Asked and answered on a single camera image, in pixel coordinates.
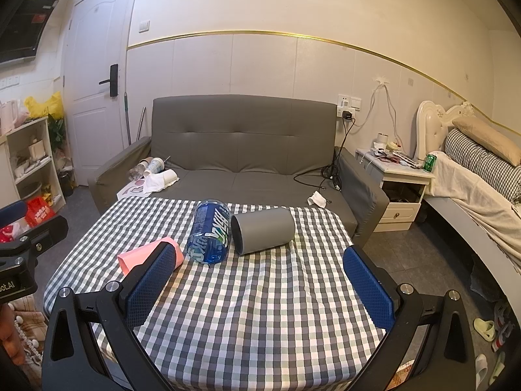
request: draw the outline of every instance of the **human hand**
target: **human hand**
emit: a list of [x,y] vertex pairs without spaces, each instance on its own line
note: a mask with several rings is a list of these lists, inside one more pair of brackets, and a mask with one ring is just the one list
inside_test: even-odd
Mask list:
[[15,329],[15,313],[8,304],[0,306],[0,341],[16,366],[25,363],[22,342]]

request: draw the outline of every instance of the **shelf unit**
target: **shelf unit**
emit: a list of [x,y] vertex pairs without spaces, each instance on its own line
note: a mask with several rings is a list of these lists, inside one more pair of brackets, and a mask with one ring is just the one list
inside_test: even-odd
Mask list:
[[[15,178],[11,167],[10,158],[14,156],[25,156],[29,158],[29,146],[31,137],[36,137],[38,141],[43,141],[46,158],[42,163],[33,170],[23,175],[21,178]],[[20,191],[32,182],[41,182],[42,184],[50,184],[50,190],[53,197],[60,196],[58,201],[53,205],[53,210],[58,212],[65,205],[62,188],[58,181],[58,174],[54,167],[53,152],[50,147],[49,129],[47,118],[40,118],[28,122],[13,129],[12,131],[0,137],[0,174],[3,186],[2,195],[0,195],[0,207],[10,204],[20,199]]]

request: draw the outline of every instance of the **table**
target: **table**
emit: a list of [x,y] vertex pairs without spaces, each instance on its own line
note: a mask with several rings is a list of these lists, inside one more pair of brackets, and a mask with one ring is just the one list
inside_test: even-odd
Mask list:
[[384,162],[366,149],[356,149],[356,160],[391,201],[374,232],[408,230],[416,219],[425,188],[435,176],[423,169]]
[[[170,236],[184,249],[198,202],[129,197],[116,202],[79,241],[45,290],[101,289],[123,278],[116,255]],[[231,212],[269,206],[229,204]],[[289,208],[295,239],[271,250],[174,272],[145,324],[134,330],[178,389],[344,389],[385,334],[346,278],[351,239],[334,213]],[[100,325],[102,353],[114,359]]]

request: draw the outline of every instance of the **blue gripper pad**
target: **blue gripper pad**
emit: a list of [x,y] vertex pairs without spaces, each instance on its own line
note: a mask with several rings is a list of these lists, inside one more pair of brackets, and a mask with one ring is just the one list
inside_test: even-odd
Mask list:
[[344,272],[377,328],[389,331],[394,324],[391,298],[352,247],[344,252]]
[[145,323],[162,289],[174,272],[175,266],[176,250],[173,245],[166,244],[150,268],[143,273],[143,276],[139,279],[134,289],[128,294],[125,304],[125,322],[130,329]]

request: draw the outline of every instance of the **white slipper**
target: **white slipper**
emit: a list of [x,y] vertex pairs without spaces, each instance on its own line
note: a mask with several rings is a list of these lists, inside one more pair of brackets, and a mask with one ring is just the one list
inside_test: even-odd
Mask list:
[[486,363],[486,356],[481,354],[476,357],[476,389],[479,384],[485,379],[486,373],[488,372],[488,365]]
[[494,366],[494,370],[492,371],[492,374],[490,376],[489,385],[492,385],[492,383],[498,378],[499,374],[503,371],[504,368],[505,352],[501,351],[501,353],[498,354],[498,361],[496,362],[496,366]]
[[485,341],[494,341],[494,336],[496,335],[494,321],[484,321],[483,319],[476,317],[474,319],[474,329],[483,337],[483,339],[485,339]]
[[496,324],[496,331],[499,332],[506,323],[506,317],[510,315],[510,304],[508,301],[499,300],[494,306],[494,323]]
[[492,350],[494,353],[503,347],[503,344],[505,344],[506,339],[510,336],[513,330],[514,324],[511,322],[508,322],[505,326],[503,326],[503,328],[498,333],[498,337],[492,342]]

